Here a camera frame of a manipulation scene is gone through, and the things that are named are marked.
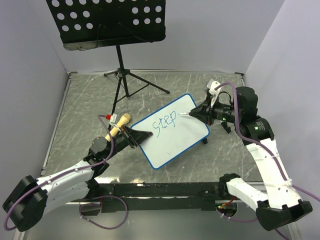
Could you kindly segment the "blue framed whiteboard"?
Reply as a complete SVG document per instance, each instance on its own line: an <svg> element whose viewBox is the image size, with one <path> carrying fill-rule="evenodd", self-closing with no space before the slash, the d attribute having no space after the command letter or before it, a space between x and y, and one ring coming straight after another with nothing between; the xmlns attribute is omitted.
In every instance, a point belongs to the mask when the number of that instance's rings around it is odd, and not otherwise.
<svg viewBox="0 0 320 240"><path fill-rule="evenodd" d="M192 96L185 93L132 125L134 130L153 133L140 145L153 169L161 168L210 134L201 121L189 115L178 115L195 107Z"/></svg>

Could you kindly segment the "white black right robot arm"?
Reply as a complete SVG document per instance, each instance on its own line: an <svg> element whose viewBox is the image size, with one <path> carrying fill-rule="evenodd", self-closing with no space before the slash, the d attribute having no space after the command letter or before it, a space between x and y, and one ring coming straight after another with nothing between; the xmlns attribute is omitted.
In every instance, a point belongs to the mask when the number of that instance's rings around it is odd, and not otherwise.
<svg viewBox="0 0 320 240"><path fill-rule="evenodd" d="M245 182L238 174L226 173L219 179L219 195L223 199L233 196L246 203L267 231L310 214L312 204L302 199L285 171L269 122L258 116L255 91L246 86L233 87L229 104L223 104L219 101L221 88L216 81L206 86L204 102L188 114L207 125L212 125L215 120L234 124L237 135L257 165L266 193Z"/></svg>

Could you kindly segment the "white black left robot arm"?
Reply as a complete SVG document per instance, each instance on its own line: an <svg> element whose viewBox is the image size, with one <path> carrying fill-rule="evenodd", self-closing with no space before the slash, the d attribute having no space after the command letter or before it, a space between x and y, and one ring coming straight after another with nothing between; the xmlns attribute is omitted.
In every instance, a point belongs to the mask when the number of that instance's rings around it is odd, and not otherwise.
<svg viewBox="0 0 320 240"><path fill-rule="evenodd" d="M4 229L24 232L35 226L48 212L75 200L93 201L99 195L96 177L110 166L108 160L130 146L140 146L153 135L150 131L124 126L110 140L96 137L85 156L77 164L58 173L22 178L2 208L6 212Z"/></svg>

